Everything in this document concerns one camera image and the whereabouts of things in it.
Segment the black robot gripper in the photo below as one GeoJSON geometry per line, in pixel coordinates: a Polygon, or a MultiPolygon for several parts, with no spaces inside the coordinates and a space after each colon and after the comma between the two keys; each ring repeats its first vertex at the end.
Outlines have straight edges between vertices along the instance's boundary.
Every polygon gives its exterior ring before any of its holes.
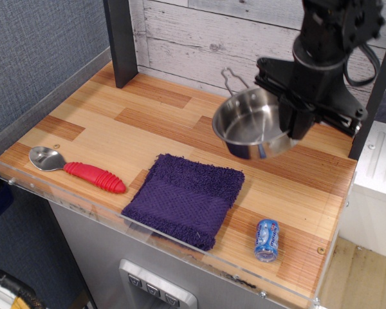
{"type": "Polygon", "coordinates": [[[304,18],[293,43],[293,60],[261,57],[255,83],[277,96],[279,127],[302,140],[311,126],[325,122],[354,136],[367,110],[349,92],[374,78],[353,80],[347,62],[359,48],[379,73],[380,61],[367,44],[385,24],[382,1],[303,1],[304,18]]]}

